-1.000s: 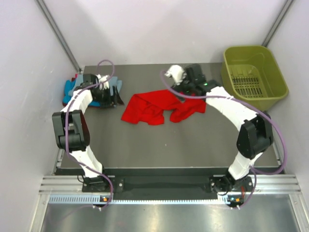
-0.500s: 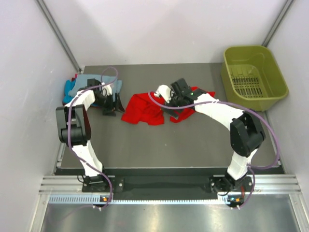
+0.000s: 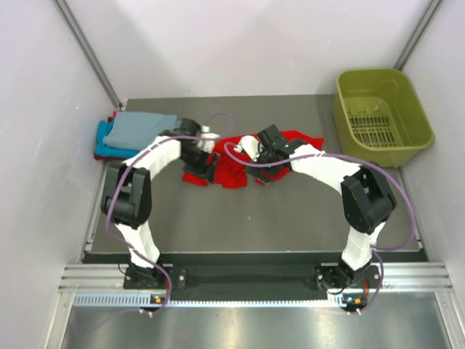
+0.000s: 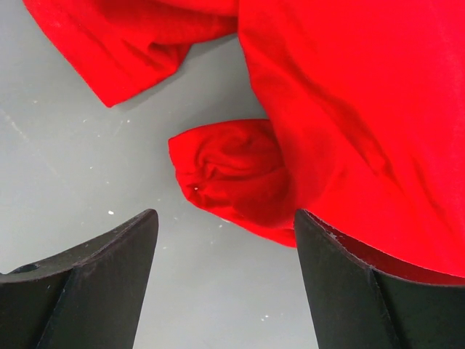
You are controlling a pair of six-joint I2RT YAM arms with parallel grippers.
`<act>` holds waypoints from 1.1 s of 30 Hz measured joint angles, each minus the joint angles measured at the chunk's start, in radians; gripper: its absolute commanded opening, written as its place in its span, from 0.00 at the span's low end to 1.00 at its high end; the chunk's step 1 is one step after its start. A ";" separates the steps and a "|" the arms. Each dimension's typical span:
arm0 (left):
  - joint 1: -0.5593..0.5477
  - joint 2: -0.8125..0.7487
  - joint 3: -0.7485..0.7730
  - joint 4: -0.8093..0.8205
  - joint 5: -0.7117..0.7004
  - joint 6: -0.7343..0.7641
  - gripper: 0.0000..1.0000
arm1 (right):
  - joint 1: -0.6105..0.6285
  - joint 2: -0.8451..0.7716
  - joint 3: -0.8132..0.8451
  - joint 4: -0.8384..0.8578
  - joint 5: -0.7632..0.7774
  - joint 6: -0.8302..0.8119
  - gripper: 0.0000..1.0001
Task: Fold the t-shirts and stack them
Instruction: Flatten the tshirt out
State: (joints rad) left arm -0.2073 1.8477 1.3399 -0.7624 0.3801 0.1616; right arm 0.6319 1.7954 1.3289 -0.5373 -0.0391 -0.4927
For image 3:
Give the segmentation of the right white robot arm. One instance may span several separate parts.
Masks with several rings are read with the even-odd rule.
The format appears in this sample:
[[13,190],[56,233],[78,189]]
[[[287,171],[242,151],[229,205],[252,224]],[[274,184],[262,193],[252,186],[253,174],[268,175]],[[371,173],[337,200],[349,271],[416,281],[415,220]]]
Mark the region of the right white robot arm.
[[342,292],[362,283],[379,234],[397,206],[387,179],[366,166],[327,157],[303,139],[287,140],[275,125],[243,136],[235,151],[248,155],[247,173],[264,184],[287,168],[340,194],[349,234],[337,266],[320,272],[320,287]]

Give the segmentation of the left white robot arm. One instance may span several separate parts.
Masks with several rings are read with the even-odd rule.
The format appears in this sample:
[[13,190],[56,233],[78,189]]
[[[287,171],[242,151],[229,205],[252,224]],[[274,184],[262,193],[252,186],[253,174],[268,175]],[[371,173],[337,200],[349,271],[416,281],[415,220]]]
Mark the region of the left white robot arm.
[[130,253],[126,280],[129,288],[154,289],[169,286],[167,272],[158,264],[161,253],[155,245],[148,219],[152,211],[152,180],[170,163],[180,160],[187,170],[212,180],[217,156],[209,162],[220,136],[191,119],[182,119],[175,129],[163,130],[136,156],[108,166],[101,210],[105,227],[114,225]]

